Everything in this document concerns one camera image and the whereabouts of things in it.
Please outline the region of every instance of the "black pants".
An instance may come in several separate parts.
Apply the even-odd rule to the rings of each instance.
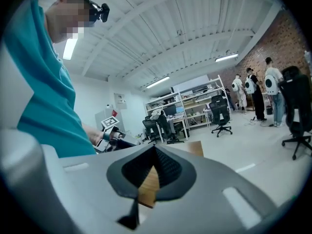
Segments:
[[[253,103],[255,107],[255,115],[257,119],[264,119],[264,102],[261,92],[256,91],[253,94]]]

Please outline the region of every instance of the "fluorescent light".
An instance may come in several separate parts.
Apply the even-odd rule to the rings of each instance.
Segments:
[[[68,39],[65,45],[63,59],[70,60],[78,39]]]
[[[215,59],[215,61],[218,62],[218,61],[227,60],[227,59],[231,59],[231,58],[235,58],[235,57],[238,57],[238,54],[230,55],[227,57],[217,58],[217,59]]]
[[[165,80],[168,80],[169,78],[170,78],[169,76],[166,76],[165,78],[163,78],[163,79],[161,79],[159,81],[156,81],[155,83],[152,83],[151,85],[148,85],[146,88],[151,88],[151,87],[153,87],[153,86],[155,86],[155,85],[157,85],[157,84],[159,84],[159,83],[161,83],[161,82],[163,82]]]

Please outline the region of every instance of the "red brick wall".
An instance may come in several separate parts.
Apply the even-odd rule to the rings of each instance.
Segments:
[[[212,79],[220,75],[224,86],[230,89],[235,74],[240,74],[244,82],[246,69],[251,67],[253,73],[257,74],[258,80],[263,82],[266,57],[271,57],[273,66],[279,70],[294,65],[303,74],[310,76],[310,70],[304,58],[305,50],[309,50],[309,47],[296,20],[289,11],[280,11],[259,42],[236,67],[210,73],[208,77]]]

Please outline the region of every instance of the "office chair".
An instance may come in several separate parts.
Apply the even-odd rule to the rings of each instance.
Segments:
[[[288,142],[297,142],[297,147],[292,156],[293,160],[296,160],[296,153],[300,144],[312,150],[312,146],[308,143],[311,141],[311,136],[303,136],[304,132],[309,132],[312,129],[309,78],[301,74],[296,68],[291,66],[283,70],[284,81],[278,84],[286,101],[286,124],[292,134],[291,139],[282,141],[282,146]]]
[[[228,101],[222,97],[222,95],[216,95],[211,98],[211,103],[209,103],[209,107],[214,115],[213,123],[219,125],[214,131],[219,130],[217,137],[219,137],[219,133],[223,130],[228,131],[233,134],[230,130],[232,129],[230,126],[225,127],[230,121],[230,114],[228,111]]]
[[[160,140],[160,135],[158,132],[158,128],[156,125],[155,120],[146,120],[147,117],[145,117],[145,120],[142,121],[145,129],[146,129],[146,136],[151,138],[151,141],[148,142],[150,144],[151,142],[155,141],[155,144],[157,144],[157,140]]]
[[[164,130],[165,137],[167,138],[167,144],[184,143],[184,141],[179,140],[176,135],[172,133],[170,125],[167,122],[167,118],[164,116],[164,114],[161,114],[159,116],[157,122],[159,126]]]

